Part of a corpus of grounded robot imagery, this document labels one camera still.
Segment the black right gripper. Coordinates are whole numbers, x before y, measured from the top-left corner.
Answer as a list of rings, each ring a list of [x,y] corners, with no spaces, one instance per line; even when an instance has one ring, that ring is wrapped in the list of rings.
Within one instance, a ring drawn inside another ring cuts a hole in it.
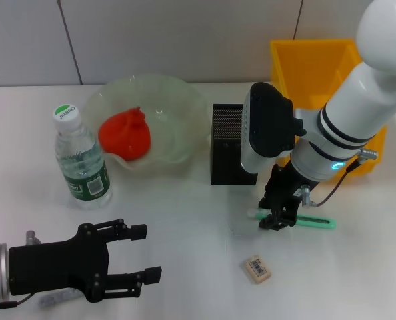
[[[296,192],[303,185],[308,185],[313,190],[313,181],[302,176],[291,162],[284,167],[274,165],[264,196],[258,203],[258,208],[269,212],[268,216],[260,220],[259,228],[279,231],[293,227],[297,222],[297,210],[301,204],[301,195]]]

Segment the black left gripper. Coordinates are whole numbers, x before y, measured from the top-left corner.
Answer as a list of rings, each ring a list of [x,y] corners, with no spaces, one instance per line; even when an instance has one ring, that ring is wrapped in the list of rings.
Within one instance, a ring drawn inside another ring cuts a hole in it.
[[[74,288],[89,302],[138,298],[144,285],[160,282],[161,267],[107,276],[107,243],[142,240],[146,236],[146,224],[129,227],[124,219],[116,219],[96,225],[82,224],[66,241],[12,247],[9,249],[10,294]]]

